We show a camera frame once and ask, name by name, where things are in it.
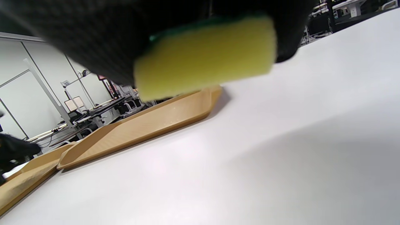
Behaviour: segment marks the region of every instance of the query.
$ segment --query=yellow sponge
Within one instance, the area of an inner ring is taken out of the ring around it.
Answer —
[[[135,84],[143,101],[201,90],[266,74],[276,59],[272,19],[252,16],[170,31],[153,41],[135,62]]]

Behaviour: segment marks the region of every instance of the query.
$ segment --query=white wall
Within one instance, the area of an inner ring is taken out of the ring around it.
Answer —
[[[54,93],[60,100],[61,104],[66,110],[68,110],[64,104],[64,101],[67,101],[68,98],[65,95],[64,88],[60,83],[65,80],[72,82],[77,79],[77,76],[73,68],[68,63],[65,55],[45,43],[24,42],[24,44],[38,68],[42,72],[43,76],[46,78]],[[78,70],[83,71],[85,69],[76,62],[71,61],[71,63],[73,64],[76,72],[78,72]],[[90,74],[90,76],[83,78],[82,83],[89,92],[89,95],[92,97],[93,101],[102,103],[110,99],[107,90],[97,79],[96,75]],[[79,82],[75,82],[74,84],[68,86],[67,89],[72,97],[80,96],[85,105],[91,108],[91,103],[88,97],[86,97]]]
[[[74,81],[77,76],[65,55],[46,43],[24,42],[24,44],[47,80],[49,85],[46,84],[46,87],[48,90],[50,90],[50,87],[53,89],[55,95],[50,91],[53,97],[57,97],[60,105],[68,111],[64,104],[67,96],[60,82]],[[28,69],[23,63],[25,58],[30,60],[21,42],[0,39],[0,84]],[[84,70],[78,63],[73,61],[71,63],[75,70]],[[83,78],[82,82],[95,103],[102,103],[110,99],[105,87],[96,75],[90,74],[90,76]],[[81,96],[85,105],[91,107],[79,82],[69,86],[68,91],[74,97]],[[0,88],[0,98],[29,137],[53,129],[62,120],[60,114],[30,72]],[[0,110],[6,113],[2,105],[0,105]],[[9,115],[1,118],[0,124],[4,133],[9,133],[18,138],[25,137]]]

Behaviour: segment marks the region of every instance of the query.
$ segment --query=gloved hand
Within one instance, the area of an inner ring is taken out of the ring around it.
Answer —
[[[292,57],[317,0],[0,0],[0,10],[96,74],[134,86],[149,37],[212,16],[264,12],[275,22],[277,62]]]

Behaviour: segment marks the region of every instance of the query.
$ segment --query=white tabletop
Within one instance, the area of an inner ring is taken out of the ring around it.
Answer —
[[[59,172],[0,224],[398,225],[399,36],[392,10],[306,45],[227,84],[208,120]]]
[[[339,9],[339,8],[343,8],[343,7],[349,6],[351,4],[363,3],[365,1],[366,0],[347,0],[345,2],[342,2],[342,3],[339,3],[337,5],[334,5],[332,8],[333,9]]]

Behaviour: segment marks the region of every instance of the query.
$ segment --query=wooden tray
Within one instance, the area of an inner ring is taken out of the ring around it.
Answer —
[[[117,123],[97,129],[60,159],[57,169],[71,169],[116,151],[205,119],[222,92],[220,86],[185,94]]]
[[[74,145],[75,143],[70,143],[34,158],[21,170],[8,177],[7,182],[0,187],[0,215],[54,174],[61,154]]]

